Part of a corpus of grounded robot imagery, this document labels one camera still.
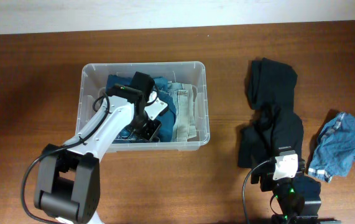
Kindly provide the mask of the dark blue jeans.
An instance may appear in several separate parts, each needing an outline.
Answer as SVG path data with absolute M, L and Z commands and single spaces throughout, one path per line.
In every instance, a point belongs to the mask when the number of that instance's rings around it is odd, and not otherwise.
M 106 89 L 111 88 L 115 84 L 129 85 L 132 78 L 124 78 L 116 75 L 109 75 L 107 79 Z M 172 99 L 172 94 L 168 92 L 168 80 L 164 77 L 154 78 L 154 82 L 159 89 L 159 99 L 168 104 L 168 111 L 162 116 L 159 115 L 157 120 L 162 124 L 160 131 L 155 138 L 158 142 L 170 142 L 172 140 L 173 126 L 175 124 L 176 108 Z M 114 143 L 140 142 L 136 134 L 130 134 L 130 130 L 123 129 L 117 136 Z

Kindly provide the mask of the light grey jeans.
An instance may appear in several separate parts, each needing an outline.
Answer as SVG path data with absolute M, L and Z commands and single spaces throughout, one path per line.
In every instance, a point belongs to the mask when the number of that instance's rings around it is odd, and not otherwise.
M 186 83 L 168 83 L 168 92 L 176 109 L 172 141 L 187 142 L 196 137 L 193 86 Z

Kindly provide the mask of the black garment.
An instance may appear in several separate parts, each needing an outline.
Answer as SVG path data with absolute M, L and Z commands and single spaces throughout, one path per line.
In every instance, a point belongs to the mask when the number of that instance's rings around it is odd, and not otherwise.
M 253 60 L 247 88 L 251 108 L 259 110 L 268 103 L 293 110 L 297 78 L 290 65 L 267 58 Z
M 293 110 L 265 103 L 260 117 L 240 130 L 241 142 L 237 166 L 252 168 L 278 156 L 280 152 L 295 151 L 302 156 L 303 123 Z

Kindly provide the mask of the blue shorts with plaid trim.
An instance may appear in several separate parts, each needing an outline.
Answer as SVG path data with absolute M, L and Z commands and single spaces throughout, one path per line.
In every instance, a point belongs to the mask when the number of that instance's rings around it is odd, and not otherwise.
M 355 117 L 340 112 L 322 128 L 308 167 L 308 175 L 324 182 L 346 177 L 355 163 Z

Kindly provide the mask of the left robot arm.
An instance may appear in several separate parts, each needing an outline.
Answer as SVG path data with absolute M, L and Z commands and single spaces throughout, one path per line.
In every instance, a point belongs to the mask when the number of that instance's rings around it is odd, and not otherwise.
M 156 118 L 167 110 L 154 79 L 136 72 L 129 85 L 115 84 L 100 97 L 96 114 L 61 146 L 48 144 L 26 174 L 39 166 L 34 207 L 47 223 L 101 223 L 100 162 L 117 135 L 130 127 L 146 141 L 157 135 Z

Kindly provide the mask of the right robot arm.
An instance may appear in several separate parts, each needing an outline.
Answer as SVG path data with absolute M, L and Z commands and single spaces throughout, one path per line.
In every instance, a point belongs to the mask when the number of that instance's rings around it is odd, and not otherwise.
M 272 192 L 269 205 L 275 200 L 281 209 L 280 213 L 272 210 L 272 223 L 341 223 L 318 216 L 321 183 L 305 175 L 305 161 L 290 146 L 271 150 L 246 180 L 259 184 L 263 192 Z

